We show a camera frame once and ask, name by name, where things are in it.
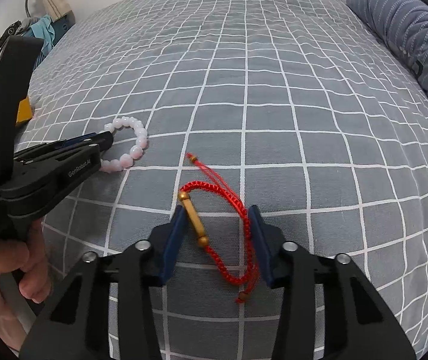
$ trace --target cardboard box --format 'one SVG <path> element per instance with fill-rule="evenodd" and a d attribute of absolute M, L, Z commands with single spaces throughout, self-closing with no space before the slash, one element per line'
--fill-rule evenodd
<path fill-rule="evenodd" d="M 17 124 L 21 124 L 32 119 L 32 109 L 30 108 L 29 98 L 26 97 L 19 103 L 17 113 Z"/>

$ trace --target gray bedsheet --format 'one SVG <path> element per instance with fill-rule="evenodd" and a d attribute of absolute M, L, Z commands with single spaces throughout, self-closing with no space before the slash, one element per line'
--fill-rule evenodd
<path fill-rule="evenodd" d="M 34 72 L 34 119 L 18 149 L 143 121 L 150 146 L 127 171 L 86 181 L 45 219 L 50 261 L 117 253 L 169 220 L 176 192 L 216 169 L 246 205 L 311 252 L 351 254 L 428 349 L 428 99 L 342 0 L 125 0 L 75 25 Z M 123 130 L 105 159 L 133 144 Z M 244 267 L 239 219 L 194 192 L 212 245 Z M 167 360 L 268 359 L 282 293 L 259 283 L 236 305 L 212 261 L 185 240 L 152 292 Z M 118 357 L 116 290 L 110 339 Z M 315 357 L 323 353 L 317 296 Z"/>

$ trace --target metal screw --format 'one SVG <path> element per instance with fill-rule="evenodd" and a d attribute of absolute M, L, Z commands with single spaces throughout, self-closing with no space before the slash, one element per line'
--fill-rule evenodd
<path fill-rule="evenodd" d="M 97 259 L 97 253 L 95 253 L 94 251 L 88 251 L 86 253 L 83 254 L 82 256 L 82 261 L 85 263 L 91 263 L 93 261 L 95 261 Z"/>
<path fill-rule="evenodd" d="M 138 241 L 135 243 L 135 248 L 140 251 L 146 251 L 150 248 L 150 242 L 146 239 L 143 239 L 142 241 Z"/>
<path fill-rule="evenodd" d="M 284 242 L 282 244 L 282 249 L 284 249 L 285 251 L 296 251 L 298 247 L 299 246 L 295 242 L 290 241 Z"/>
<path fill-rule="evenodd" d="M 338 254 L 336 259 L 341 264 L 349 264 L 351 262 L 351 258 L 345 253 Z"/>

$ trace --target white bead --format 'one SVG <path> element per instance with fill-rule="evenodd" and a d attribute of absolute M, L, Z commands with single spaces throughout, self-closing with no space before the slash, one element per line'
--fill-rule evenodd
<path fill-rule="evenodd" d="M 141 136 L 147 137 L 147 130 L 143 127 L 142 128 L 136 128 L 134 130 L 134 132 L 135 132 L 135 135 L 138 137 L 141 137 Z"/>
<path fill-rule="evenodd" d="M 121 155 L 121 158 L 119 159 L 119 162 L 121 163 L 122 168 L 130 168 L 134 164 L 134 160 L 131 156 L 129 156 L 127 153 Z"/>
<path fill-rule="evenodd" d="M 135 141 L 135 144 L 139 147 L 141 147 L 142 149 L 145 149 L 147 146 L 147 138 L 142 136 L 142 137 L 138 137 Z"/>
<path fill-rule="evenodd" d="M 122 170 L 121 162 L 119 160 L 112 160 L 111 169 L 113 172 L 120 172 Z"/>
<path fill-rule="evenodd" d="M 111 162 L 107 160 L 102 160 L 100 170 L 105 173 L 111 173 Z"/>
<path fill-rule="evenodd" d="M 144 151 L 138 145 L 132 146 L 130 149 L 130 156 L 135 160 L 138 160 L 140 157 L 142 157 L 143 153 Z"/>
<path fill-rule="evenodd" d="M 121 128 L 122 127 L 122 119 L 120 119 L 119 117 L 116 117 L 113 121 L 112 124 L 114 125 L 115 128 Z"/>
<path fill-rule="evenodd" d="M 134 118 L 133 116 L 132 117 L 129 117 L 129 126 L 131 127 L 131 128 L 134 128 L 134 123 L 137 121 L 137 119 L 136 118 Z"/>
<path fill-rule="evenodd" d="M 104 130 L 105 131 L 110 131 L 110 132 L 114 132 L 114 130 L 115 130 L 115 127 L 114 127 L 114 125 L 112 124 L 112 123 L 107 123 L 105 126 L 104 126 Z"/>
<path fill-rule="evenodd" d="M 129 118 L 128 118 L 128 117 L 126 117 L 126 116 L 122 116 L 122 125 L 123 125 L 124 127 L 129 127 L 129 122 L 130 122 L 130 120 L 129 120 Z"/>

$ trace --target red string bracelet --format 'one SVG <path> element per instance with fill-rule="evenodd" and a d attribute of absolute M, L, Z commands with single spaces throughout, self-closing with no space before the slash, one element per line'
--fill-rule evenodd
<path fill-rule="evenodd" d="M 244 291 L 239 292 L 238 298 L 235 300 L 236 303 L 243 303 L 249 297 L 249 294 L 256 285 L 257 279 L 259 277 L 259 268 L 254 261 L 254 248 L 252 246 L 251 235 L 250 235 L 250 222 L 247 216 L 247 210 L 240 197 L 227 185 L 224 179 L 214 170 L 200 162 L 197 157 L 191 153 L 187 153 L 186 157 L 214 183 L 210 184 L 205 181 L 191 181 L 184 185 L 179 190 L 179 200 L 186 208 L 186 211 L 189 215 L 189 218 L 194 226 L 194 229 L 198 235 L 198 244 L 202 247 L 207 254 L 209 254 L 219 269 L 219 272 L 224 277 L 224 279 L 235 286 L 241 286 L 247 284 Z M 229 273 L 227 267 L 223 263 L 220 256 L 217 252 L 212 249 L 208 244 L 208 237 L 205 234 L 204 227 L 197 215 L 196 210 L 194 209 L 191 201 L 189 192 L 192 190 L 204 190 L 208 192 L 214 192 L 217 195 L 223 197 L 227 202 L 237 211 L 243 222 L 244 230 L 244 249 L 246 252 L 247 260 L 247 269 L 240 277 L 235 277 Z"/>

